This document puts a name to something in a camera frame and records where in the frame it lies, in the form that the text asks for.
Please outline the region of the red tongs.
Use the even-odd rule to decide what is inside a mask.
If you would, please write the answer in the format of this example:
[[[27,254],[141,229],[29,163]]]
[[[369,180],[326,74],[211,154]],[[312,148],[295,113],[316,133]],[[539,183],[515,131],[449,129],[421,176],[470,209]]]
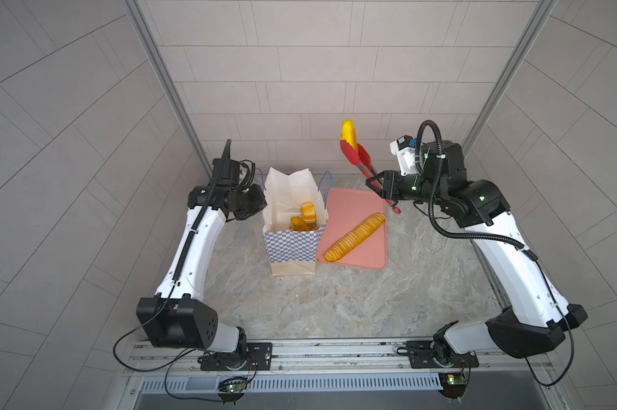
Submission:
[[[341,140],[340,148],[347,160],[354,166],[358,167],[367,179],[370,179],[376,175],[373,170],[371,157],[361,145],[357,145],[357,148],[355,149],[348,141]]]

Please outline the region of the checkered paper bag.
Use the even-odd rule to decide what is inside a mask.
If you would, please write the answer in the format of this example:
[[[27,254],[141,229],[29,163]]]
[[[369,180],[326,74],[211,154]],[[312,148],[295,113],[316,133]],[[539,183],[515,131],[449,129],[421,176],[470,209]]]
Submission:
[[[270,168],[264,185],[267,206],[262,211],[263,237],[271,264],[272,275],[313,275],[317,272],[320,241],[327,228],[328,196],[332,189],[332,175],[325,172],[328,181],[323,191],[309,169],[284,174]],[[301,207],[312,204],[315,221],[307,221],[308,229],[291,227],[291,220],[303,218]]]

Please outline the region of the long oval bread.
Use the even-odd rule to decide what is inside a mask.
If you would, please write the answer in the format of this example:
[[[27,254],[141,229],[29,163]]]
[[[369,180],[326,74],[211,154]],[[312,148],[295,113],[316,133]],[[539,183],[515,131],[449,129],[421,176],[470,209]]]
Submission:
[[[311,232],[313,228],[303,218],[294,216],[291,218],[290,230],[294,232]]]

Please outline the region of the ring doughnut bread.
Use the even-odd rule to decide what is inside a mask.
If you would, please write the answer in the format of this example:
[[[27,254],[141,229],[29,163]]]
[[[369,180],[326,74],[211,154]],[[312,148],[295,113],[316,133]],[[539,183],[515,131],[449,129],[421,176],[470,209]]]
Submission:
[[[308,225],[315,225],[317,221],[315,206],[311,202],[301,205],[301,217]]]

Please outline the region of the small yellow bread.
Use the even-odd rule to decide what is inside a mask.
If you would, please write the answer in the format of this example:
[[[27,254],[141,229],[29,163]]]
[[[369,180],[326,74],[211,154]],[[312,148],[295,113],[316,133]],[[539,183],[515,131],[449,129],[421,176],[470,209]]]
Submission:
[[[358,151],[358,142],[356,138],[356,126],[354,121],[345,120],[342,123],[341,140],[348,143],[355,151]]]

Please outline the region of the long ridged bread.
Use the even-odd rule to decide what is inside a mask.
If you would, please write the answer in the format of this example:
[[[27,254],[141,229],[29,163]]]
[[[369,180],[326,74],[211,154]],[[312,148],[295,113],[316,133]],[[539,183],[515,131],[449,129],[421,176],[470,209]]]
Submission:
[[[365,242],[376,230],[385,223],[386,217],[382,213],[376,213],[361,222],[352,231],[341,237],[327,249],[324,258],[328,262],[340,261],[352,250]]]

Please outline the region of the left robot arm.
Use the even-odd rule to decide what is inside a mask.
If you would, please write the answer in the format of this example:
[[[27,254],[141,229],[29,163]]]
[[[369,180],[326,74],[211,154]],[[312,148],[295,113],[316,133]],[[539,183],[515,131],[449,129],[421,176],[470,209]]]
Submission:
[[[229,360],[246,361],[245,331],[219,321],[203,302],[207,269],[220,232],[230,215],[246,220],[267,203],[258,184],[241,191],[226,186],[197,186],[189,195],[183,237],[165,278],[152,297],[137,304],[136,315],[156,348],[196,349]]]

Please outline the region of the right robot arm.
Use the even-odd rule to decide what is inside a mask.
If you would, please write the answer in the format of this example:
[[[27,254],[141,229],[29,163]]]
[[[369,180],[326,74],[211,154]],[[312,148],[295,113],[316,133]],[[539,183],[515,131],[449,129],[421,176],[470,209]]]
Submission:
[[[450,237],[472,241],[508,297],[508,307],[494,318],[452,322],[439,330],[434,349],[440,360],[495,348],[517,359],[541,355],[587,319],[585,309],[569,303],[537,265],[499,188],[467,179],[458,143],[418,145],[403,136],[390,143],[390,152],[399,170],[383,171],[367,186],[392,205],[411,201],[440,208],[463,231]]]

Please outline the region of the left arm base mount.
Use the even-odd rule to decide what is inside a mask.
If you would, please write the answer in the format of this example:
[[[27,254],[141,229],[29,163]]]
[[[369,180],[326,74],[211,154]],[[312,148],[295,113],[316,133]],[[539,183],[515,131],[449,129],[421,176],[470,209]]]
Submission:
[[[271,367],[271,343],[240,343],[230,353],[205,353],[197,362],[201,370],[208,371],[246,371],[256,368],[267,371]]]

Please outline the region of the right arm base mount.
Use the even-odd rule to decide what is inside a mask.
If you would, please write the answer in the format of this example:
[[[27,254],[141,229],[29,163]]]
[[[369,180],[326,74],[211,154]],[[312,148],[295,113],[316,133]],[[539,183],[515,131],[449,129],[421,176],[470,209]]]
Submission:
[[[476,368],[479,360],[473,353],[459,355],[442,343],[433,340],[407,341],[397,348],[397,355],[409,359],[412,369],[418,368]]]

